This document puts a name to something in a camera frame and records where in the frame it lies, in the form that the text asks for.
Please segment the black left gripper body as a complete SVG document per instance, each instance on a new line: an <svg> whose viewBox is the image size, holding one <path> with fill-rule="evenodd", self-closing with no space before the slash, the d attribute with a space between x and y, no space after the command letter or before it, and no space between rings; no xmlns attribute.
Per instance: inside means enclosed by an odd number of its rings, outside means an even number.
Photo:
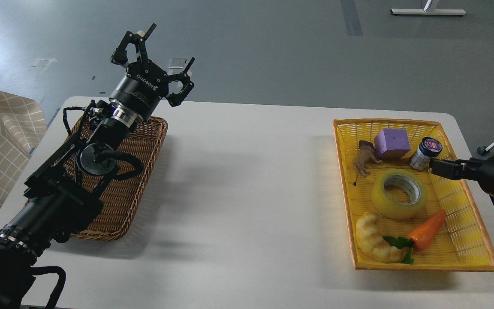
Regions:
<svg viewBox="0 0 494 309"><path fill-rule="evenodd" d="M135 61L127 67L126 74L108 99L112 105L121 104L146 121L159 101L169 94L168 84L158 82L165 76L166 72L153 61L149 61L147 69L140 61Z"/></svg>

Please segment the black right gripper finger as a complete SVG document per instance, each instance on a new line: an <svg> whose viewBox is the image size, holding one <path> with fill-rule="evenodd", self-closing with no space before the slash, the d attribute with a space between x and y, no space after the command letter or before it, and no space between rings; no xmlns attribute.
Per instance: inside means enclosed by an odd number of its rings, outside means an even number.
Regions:
<svg viewBox="0 0 494 309"><path fill-rule="evenodd" d="M449 180L460 180L464 178L464 160L438 160L431 158L429 168L431 174Z"/></svg>

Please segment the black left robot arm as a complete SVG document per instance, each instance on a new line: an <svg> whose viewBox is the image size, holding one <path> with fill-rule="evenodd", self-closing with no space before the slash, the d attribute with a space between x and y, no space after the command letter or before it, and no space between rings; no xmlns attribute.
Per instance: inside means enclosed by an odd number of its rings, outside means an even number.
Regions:
<svg viewBox="0 0 494 309"><path fill-rule="evenodd" d="M149 59L145 43L153 30L127 31L111 55L126 69L108 100L63 109L65 142L26 179L25 207L0 229L0 309L18 309L37 276L56 274L46 307L54 309L66 282L59 266L36 267L52 241L67 242L88 228L104 207L111 183L147 176L149 169L121 144L149 123L162 99L179 106L194 88L191 58L168 74Z"/></svg>

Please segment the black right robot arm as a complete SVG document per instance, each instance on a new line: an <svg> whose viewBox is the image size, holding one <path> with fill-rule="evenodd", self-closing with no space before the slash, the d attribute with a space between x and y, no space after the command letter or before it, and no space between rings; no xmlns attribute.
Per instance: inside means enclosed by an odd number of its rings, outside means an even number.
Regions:
<svg viewBox="0 0 494 309"><path fill-rule="evenodd" d="M494 155L484 160L438 160L433 153L429 158L431 173L449 180L476 181L483 192L494 196Z"/></svg>

